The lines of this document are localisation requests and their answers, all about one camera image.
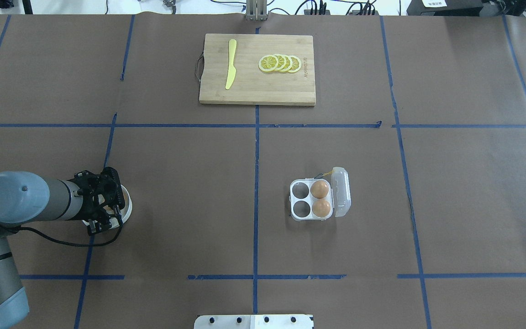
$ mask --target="cutting board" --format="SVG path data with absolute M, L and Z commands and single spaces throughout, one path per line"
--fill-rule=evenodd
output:
M 237 41 L 234 58 L 237 73 L 234 83 L 226 90 L 230 39 Z M 302 61 L 301 69 L 296 73 L 262 72 L 259 59 L 276 53 L 298 56 Z M 315 106 L 313 37 L 207 34 L 200 103 Z

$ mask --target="yellow knife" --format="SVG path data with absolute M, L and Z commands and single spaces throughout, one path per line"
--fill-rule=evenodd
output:
M 228 40 L 228 73 L 227 73 L 227 84 L 226 90 L 230 89 L 234 82 L 234 76 L 237 73 L 237 69 L 234 68 L 234 53 L 237 50 L 237 41 L 235 39 Z

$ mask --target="clear plastic lid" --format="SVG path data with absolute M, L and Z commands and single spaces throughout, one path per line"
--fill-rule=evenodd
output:
M 332 170 L 334 216 L 342 217 L 346 215 L 352 204 L 350 198 L 350 183 L 348 182 L 348 171 L 342 167 L 334 167 Z

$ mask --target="white label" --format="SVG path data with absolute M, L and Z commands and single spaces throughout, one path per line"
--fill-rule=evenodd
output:
M 446 7 L 445 0 L 421 0 L 426 8 Z

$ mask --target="brown egg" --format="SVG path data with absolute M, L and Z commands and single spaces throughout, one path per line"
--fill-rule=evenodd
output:
M 319 180 L 311 185 L 310 191 L 314 198 L 321 199 L 328 195 L 329 189 L 328 183 L 326 183 L 325 180 Z
M 318 217 L 326 217 L 330 214 L 330 202 L 328 200 L 318 200 L 311 206 L 311 210 Z

